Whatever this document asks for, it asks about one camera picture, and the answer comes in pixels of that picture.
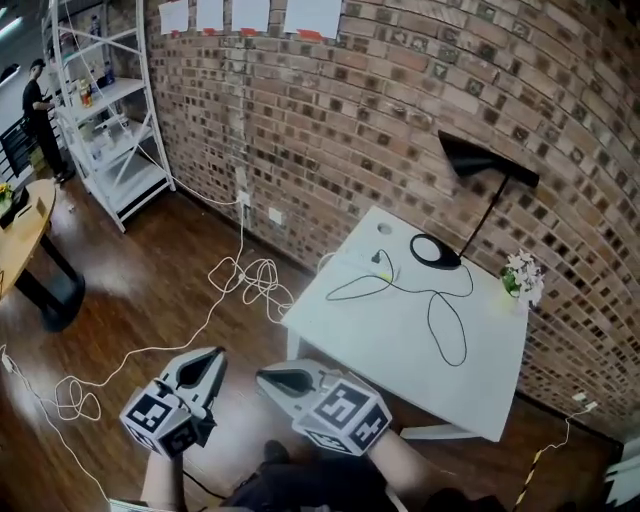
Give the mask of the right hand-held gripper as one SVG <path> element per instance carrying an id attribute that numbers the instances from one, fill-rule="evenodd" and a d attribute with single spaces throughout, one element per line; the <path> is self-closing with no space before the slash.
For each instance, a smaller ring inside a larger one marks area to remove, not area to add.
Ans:
<path id="1" fill-rule="evenodd" d="M 262 368 L 256 382 L 294 419 L 293 430 L 323 449 L 362 456 L 391 426 L 390 410 L 374 388 L 314 360 Z"/>

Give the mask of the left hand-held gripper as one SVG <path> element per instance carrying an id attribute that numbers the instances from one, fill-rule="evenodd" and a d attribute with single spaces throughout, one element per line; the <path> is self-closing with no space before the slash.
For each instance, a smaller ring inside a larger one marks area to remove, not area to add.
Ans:
<path id="1" fill-rule="evenodd" d="M 195 349 L 173 358 L 120 414 L 133 439 L 164 458 L 204 447 L 216 426 L 212 404 L 226 370 L 224 348 Z"/>

